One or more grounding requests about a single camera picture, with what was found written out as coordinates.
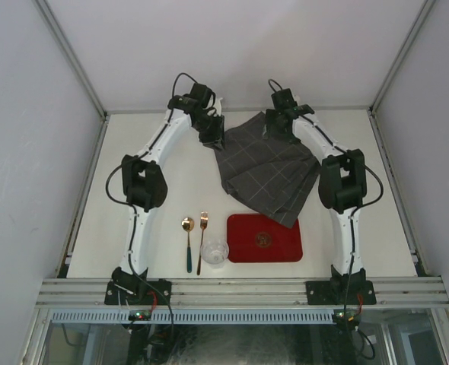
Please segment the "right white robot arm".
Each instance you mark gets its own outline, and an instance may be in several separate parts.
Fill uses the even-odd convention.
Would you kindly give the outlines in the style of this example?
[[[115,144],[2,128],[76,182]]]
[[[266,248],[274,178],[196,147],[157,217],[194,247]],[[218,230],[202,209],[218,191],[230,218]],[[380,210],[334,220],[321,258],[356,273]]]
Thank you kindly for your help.
[[[308,281],[311,304],[356,303],[372,288],[366,279],[359,244],[359,216],[367,195],[365,156],[349,150],[321,125],[307,105],[266,111],[266,137],[284,138],[307,147],[320,163],[319,198],[330,213],[334,259],[327,281]]]

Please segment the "grey checked cloth napkin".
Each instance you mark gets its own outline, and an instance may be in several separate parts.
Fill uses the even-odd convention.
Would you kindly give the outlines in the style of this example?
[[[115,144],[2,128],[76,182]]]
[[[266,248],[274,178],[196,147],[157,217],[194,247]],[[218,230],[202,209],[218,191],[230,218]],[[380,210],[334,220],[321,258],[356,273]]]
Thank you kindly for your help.
[[[320,172],[320,164],[302,144],[263,137],[260,112],[224,132],[225,149],[215,152],[221,186],[241,204],[291,228]]]

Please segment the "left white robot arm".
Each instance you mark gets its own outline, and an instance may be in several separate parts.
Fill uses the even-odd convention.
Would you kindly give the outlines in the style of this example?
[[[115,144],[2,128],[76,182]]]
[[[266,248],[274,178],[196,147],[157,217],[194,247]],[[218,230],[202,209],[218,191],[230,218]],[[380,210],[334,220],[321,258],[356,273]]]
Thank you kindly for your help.
[[[169,102],[164,122],[151,140],[135,155],[123,157],[115,169],[122,174],[123,201],[115,203],[129,207],[129,242],[123,258],[113,271],[121,295],[132,304],[145,300],[148,286],[144,282],[148,271],[149,234],[156,209],[167,197],[168,187],[162,167],[183,133],[195,129],[199,142],[216,151],[225,149],[225,117],[221,99],[206,97],[203,102],[190,96],[175,96]]]

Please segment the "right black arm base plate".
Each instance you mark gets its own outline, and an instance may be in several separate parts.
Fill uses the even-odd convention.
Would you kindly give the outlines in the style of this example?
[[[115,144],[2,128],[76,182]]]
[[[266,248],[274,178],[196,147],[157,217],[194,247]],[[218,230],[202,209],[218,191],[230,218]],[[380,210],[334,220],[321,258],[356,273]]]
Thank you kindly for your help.
[[[377,298],[374,285],[366,281],[362,286],[350,284],[346,287],[335,289],[330,281],[306,281],[305,289],[307,303],[312,306],[332,305],[359,305],[360,299],[364,305],[375,305]]]

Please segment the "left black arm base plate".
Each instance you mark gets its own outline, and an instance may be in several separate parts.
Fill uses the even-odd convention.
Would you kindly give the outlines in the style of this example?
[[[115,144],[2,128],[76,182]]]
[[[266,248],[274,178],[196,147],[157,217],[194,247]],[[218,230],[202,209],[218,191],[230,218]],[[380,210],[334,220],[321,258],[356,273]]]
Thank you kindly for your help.
[[[149,286],[139,282],[138,290],[126,290],[113,281],[107,284],[104,304],[109,306],[150,306],[156,303],[159,306],[166,306],[164,298],[170,299],[172,283],[166,280],[150,281]]]

